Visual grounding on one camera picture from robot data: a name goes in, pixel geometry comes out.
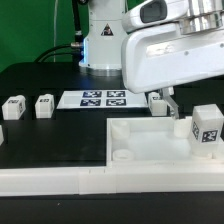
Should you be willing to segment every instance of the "black tabletop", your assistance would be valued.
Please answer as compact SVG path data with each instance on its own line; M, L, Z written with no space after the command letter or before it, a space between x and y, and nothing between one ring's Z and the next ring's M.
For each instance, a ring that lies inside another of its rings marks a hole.
M53 94L57 105L65 90L123 89L121 76L80 73L72 63L15 64L0 74L0 104L24 95L26 111L18 121L4 121L0 168L106 165L106 119L150 116L145 109L56 110L52 119L36 119L39 95Z
M223 77L175 87L180 114L216 103L224 112ZM21 63L0 74L0 105L24 95L19 121L4 121L0 168L104 166L106 119L148 117L148 109L55 110L37 120L34 105L50 93L56 105L65 90L124 89L122 77L94 77L72 63ZM0 198L0 223L223 223L223 192L142 193Z

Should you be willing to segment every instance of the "white cube with black markings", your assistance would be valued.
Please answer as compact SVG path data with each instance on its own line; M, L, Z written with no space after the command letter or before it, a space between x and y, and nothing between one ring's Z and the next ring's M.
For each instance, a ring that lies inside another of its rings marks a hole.
M39 96L35 104L35 110L38 119L51 118L54 111L54 96L51 94Z
M19 120L26 110L25 97L12 96L3 104L2 112L4 120Z
M148 95L148 105L152 116L166 116L167 103L161 98L159 93L152 92Z
M216 150L222 132L224 117L217 105L195 106L189 140L194 152Z

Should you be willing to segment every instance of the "white robot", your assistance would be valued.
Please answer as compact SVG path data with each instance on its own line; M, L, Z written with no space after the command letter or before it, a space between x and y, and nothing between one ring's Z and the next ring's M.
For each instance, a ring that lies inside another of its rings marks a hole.
M148 0L123 17L126 88L147 92L224 73L222 0Z

